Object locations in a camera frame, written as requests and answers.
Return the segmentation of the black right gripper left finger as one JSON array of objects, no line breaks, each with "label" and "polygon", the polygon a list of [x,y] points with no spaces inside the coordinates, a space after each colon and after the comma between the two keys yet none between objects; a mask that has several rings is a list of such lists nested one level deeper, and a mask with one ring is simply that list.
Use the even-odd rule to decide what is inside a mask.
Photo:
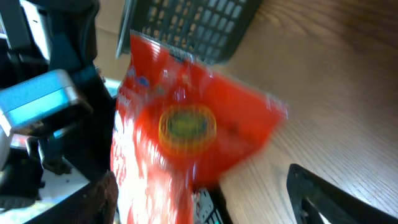
[{"label": "black right gripper left finger", "polygon": [[51,209],[28,221],[28,224],[112,224],[116,213],[118,185],[113,172],[107,172],[95,182]]}]

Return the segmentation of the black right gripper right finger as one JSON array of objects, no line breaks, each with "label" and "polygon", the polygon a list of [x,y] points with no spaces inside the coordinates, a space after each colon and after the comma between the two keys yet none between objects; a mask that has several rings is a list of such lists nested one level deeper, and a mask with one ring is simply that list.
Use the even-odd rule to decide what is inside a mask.
[{"label": "black right gripper right finger", "polygon": [[397,218],[332,185],[298,164],[291,164],[287,191],[297,223],[391,223]]}]

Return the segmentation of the red snack bag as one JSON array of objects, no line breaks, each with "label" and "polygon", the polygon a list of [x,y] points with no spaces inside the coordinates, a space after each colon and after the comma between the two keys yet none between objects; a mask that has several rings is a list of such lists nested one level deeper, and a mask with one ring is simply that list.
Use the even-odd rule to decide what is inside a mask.
[{"label": "red snack bag", "polygon": [[123,223],[193,223],[197,189],[258,153],[283,102],[142,34],[130,35],[110,168]]}]

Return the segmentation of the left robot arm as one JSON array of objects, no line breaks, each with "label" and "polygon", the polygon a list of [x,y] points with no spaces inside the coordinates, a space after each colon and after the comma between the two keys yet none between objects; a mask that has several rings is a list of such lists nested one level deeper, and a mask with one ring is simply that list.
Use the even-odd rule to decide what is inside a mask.
[{"label": "left robot arm", "polygon": [[1,1],[1,222],[114,223],[100,3]]}]

